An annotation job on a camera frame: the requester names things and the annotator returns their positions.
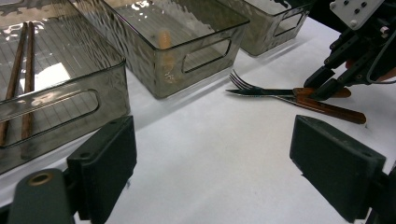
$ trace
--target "white table surface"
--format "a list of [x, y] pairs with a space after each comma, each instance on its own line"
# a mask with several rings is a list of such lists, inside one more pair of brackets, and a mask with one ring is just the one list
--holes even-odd
[[[338, 36], [308, 19], [288, 43], [257, 58], [241, 50], [232, 68], [164, 100], [154, 99], [127, 71], [137, 165], [107, 223], [347, 223], [290, 160], [295, 116], [322, 119], [383, 154], [387, 174], [396, 160], [394, 86], [353, 86], [350, 98], [326, 102], [364, 113], [364, 125], [225, 91], [236, 89], [228, 79], [231, 69], [264, 88], [302, 87]], [[87, 137], [0, 176], [0, 202], [10, 201], [10, 183], [23, 175], [64, 168], [64, 160], [46, 160], [66, 157]]]

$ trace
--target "transparent plastic bin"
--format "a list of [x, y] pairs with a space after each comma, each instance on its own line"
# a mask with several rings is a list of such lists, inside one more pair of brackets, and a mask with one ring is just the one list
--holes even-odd
[[297, 36], [316, 0], [218, 0], [250, 19], [241, 48], [256, 57]]
[[215, 0], [77, 0], [156, 98], [233, 65], [248, 19]]
[[[68, 1], [13, 1], [0, 6], [0, 174], [128, 115], [125, 59]], [[35, 90], [23, 93], [25, 41], [15, 96], [6, 98], [22, 23], [32, 21]], [[32, 114], [21, 139], [21, 116]]]

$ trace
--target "screw hole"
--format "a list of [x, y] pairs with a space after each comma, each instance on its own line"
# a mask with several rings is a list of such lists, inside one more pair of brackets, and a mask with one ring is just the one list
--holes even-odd
[[39, 185], [49, 182], [51, 179], [52, 179], [51, 173], [38, 174], [38, 175], [35, 175], [29, 179], [29, 185], [30, 186], [39, 186]]

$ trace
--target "fork tines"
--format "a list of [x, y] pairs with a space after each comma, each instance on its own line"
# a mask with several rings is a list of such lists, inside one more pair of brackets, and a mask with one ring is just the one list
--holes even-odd
[[233, 70], [233, 73], [230, 73], [230, 80], [239, 90], [252, 90], [259, 88], [248, 84], [236, 74], [235, 70]]

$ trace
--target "brown handle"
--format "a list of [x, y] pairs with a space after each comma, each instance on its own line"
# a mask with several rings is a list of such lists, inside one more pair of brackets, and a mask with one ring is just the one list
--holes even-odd
[[296, 97], [296, 103], [297, 106], [310, 109], [321, 114], [329, 115], [338, 119], [344, 119], [358, 124], [363, 124], [366, 122], [366, 117], [364, 116], [364, 114], [335, 105], [326, 105], [305, 97]]
[[[294, 88], [293, 92], [296, 97], [308, 97], [310, 94], [314, 93], [316, 89], [314, 88]], [[336, 92], [332, 98], [347, 98], [351, 95], [349, 89], [343, 88], [340, 91]]]

